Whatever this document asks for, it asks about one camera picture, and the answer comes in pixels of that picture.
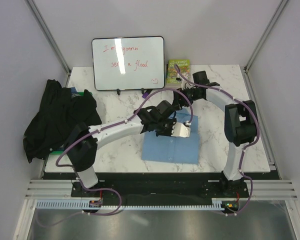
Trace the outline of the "light blue long sleeve shirt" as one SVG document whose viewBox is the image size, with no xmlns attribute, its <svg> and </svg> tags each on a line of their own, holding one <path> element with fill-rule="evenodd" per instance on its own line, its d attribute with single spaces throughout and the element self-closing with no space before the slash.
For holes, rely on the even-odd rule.
<svg viewBox="0 0 300 240">
<path fill-rule="evenodd" d="M 156 136 L 154 131 L 144 134 L 141 159 L 143 161 L 198 164 L 200 135 L 198 116 L 194 116 L 189 137 Z"/>
</svg>

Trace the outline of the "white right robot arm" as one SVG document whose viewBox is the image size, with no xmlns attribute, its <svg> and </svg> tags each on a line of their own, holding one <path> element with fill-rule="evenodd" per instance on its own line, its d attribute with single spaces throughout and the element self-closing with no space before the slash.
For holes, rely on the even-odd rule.
<svg viewBox="0 0 300 240">
<path fill-rule="evenodd" d="M 190 87 L 179 88 L 173 93 L 172 105 L 180 110 L 191 107 L 194 101 L 206 100 L 224 112 L 224 134 L 229 142 L 227 161 L 222 171 L 223 178 L 219 191 L 225 197 L 237 191 L 235 181 L 245 175 L 243 159 L 248 147 L 255 145 L 260 138 L 260 126 L 253 100 L 240 100 L 225 91 L 217 82 L 210 82 L 205 71 L 193 75 L 194 82 L 181 76 Z"/>
</svg>

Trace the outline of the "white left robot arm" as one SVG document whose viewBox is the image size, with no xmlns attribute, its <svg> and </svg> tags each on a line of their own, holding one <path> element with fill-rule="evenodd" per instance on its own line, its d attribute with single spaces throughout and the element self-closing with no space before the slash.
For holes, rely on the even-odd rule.
<svg viewBox="0 0 300 240">
<path fill-rule="evenodd" d="M 135 110 L 132 116 L 116 122 L 91 125 L 80 123 L 73 129 L 64 143 L 64 152 L 72 168 L 81 181 L 82 191 L 89 197 L 100 191 L 98 177 L 93 164 L 97 150 L 124 137 L 156 132 L 156 135 L 171 136 L 176 123 L 176 110 L 168 101 L 163 100 L 157 106 L 148 106 Z"/>
</svg>

